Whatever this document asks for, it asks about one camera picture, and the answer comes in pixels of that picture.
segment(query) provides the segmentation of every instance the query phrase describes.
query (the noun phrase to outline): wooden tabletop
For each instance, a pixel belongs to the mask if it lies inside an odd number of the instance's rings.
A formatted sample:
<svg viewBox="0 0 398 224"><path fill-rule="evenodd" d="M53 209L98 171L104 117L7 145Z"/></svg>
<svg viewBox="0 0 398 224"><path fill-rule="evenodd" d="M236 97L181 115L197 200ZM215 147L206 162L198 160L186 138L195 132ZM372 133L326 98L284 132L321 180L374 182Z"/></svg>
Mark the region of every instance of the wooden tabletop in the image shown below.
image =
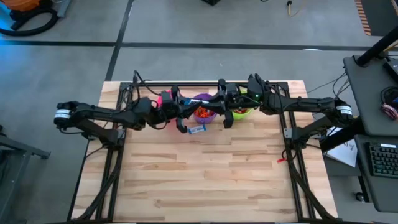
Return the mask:
<svg viewBox="0 0 398 224"><path fill-rule="evenodd" d="M291 97L307 97L303 81L288 83ZM119 84L104 83L99 106L115 108ZM213 87L180 89L187 97L216 92ZM145 88L140 90L141 96L157 99ZM311 113L295 113L295 119L298 126L313 122ZM198 126L193 119L185 124ZM287 163L277 163L284 150L279 117L257 110L235 121L231 129L223 128L222 116L206 127L205 132L182 134L172 121L161 131L127 131L114 222L297 221ZM99 141L91 142L88 153L99 147ZM303 156L311 190L337 216L321 151L308 147ZM98 193L105 159L106 149L87 158L72 218ZM301 198L307 213L302 192Z"/></svg>

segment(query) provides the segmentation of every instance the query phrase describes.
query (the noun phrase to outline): black hose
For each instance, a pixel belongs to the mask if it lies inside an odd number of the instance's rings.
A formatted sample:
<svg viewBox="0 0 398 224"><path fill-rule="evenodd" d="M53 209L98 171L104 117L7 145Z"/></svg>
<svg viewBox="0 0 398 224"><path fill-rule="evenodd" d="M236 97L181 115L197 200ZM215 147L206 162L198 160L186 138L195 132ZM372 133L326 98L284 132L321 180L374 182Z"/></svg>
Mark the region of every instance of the black hose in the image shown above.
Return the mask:
<svg viewBox="0 0 398 224"><path fill-rule="evenodd" d="M26 16L23 16L21 19L19 19L16 24L13 25L13 29L18 29L22 25L24 25L29 19L43 13L50 13L51 19L48 21L48 23L44 24L41 27L32 29L32 30L24 30L24 31L13 31L13 30L5 30L5 29L0 29L0 34L4 35L9 35L12 37L27 37L27 36L32 36L36 34L41 34L49 29L51 29L58 21L58 15L57 12L54 9L51 8L46 8L46 9L36 9L33 10L32 12L28 13Z"/></svg>

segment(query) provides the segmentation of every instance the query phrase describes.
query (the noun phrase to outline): keyboard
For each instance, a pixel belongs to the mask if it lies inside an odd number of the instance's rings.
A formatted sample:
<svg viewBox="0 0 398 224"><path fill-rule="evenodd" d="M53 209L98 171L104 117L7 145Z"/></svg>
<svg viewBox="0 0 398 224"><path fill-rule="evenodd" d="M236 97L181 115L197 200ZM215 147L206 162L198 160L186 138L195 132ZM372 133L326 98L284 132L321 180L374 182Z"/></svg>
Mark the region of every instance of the keyboard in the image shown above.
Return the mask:
<svg viewBox="0 0 398 224"><path fill-rule="evenodd" d="M367 142L369 167L373 176L398 178L398 146Z"/></svg>

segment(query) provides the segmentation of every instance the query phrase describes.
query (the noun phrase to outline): gray floor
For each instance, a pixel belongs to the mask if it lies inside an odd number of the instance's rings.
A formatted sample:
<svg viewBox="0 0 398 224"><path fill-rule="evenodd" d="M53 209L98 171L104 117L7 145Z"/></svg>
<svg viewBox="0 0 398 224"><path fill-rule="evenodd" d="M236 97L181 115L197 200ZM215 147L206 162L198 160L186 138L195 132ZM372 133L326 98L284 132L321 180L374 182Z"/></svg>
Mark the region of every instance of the gray floor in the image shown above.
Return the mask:
<svg viewBox="0 0 398 224"><path fill-rule="evenodd" d="M1 40L115 42L128 0L73 0L67 17L35 37L0 35L0 124L12 138L52 151L32 158L12 216L28 223L62 222L75 190L86 141L60 134L53 125L56 104L96 104L113 47L4 46ZM29 22L33 27L47 16ZM0 10L0 27L10 24ZM295 18L280 0L135 0L124 42L369 46L353 0L308 0ZM122 47L112 80L130 80L137 69L152 80L243 80L258 73L269 80L305 80L307 90L343 73L344 57L362 52ZM331 96L331 86L310 94ZM353 105L350 89L341 95ZM356 179L331 177L339 217L397 223L398 214L379 213L352 197Z"/></svg>

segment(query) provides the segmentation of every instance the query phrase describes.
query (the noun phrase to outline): black floor stripe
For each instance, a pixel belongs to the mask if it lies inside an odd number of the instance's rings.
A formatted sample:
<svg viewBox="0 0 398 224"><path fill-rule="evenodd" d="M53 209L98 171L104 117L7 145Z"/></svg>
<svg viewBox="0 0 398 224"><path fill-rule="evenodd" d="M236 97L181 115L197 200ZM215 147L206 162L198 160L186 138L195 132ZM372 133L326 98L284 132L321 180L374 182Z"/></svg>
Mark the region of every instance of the black floor stripe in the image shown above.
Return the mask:
<svg viewBox="0 0 398 224"><path fill-rule="evenodd" d="M131 12L131 8L132 8L132 3L133 2L134 2L134 0L129 0L129 2L127 3L127 8L126 8L126 11L124 12L122 25L120 27L118 39L116 41L116 46L113 49L111 62L109 63L108 71L106 72L105 81L111 81L112 80L114 67L116 65L116 62L118 61L118 56L119 56L121 44L122 44L122 41L123 41L124 33L126 32L127 23L129 22L130 12Z"/></svg>
<svg viewBox="0 0 398 224"><path fill-rule="evenodd" d="M23 46L75 46L75 47L114 47L115 42L73 42L73 41L15 41L0 40L0 45Z"/></svg>
<svg viewBox="0 0 398 224"><path fill-rule="evenodd" d="M368 46L274 45L274 44L180 44L180 43L122 43L122 47L192 48L192 49L261 49L261 50L339 50L365 51Z"/></svg>

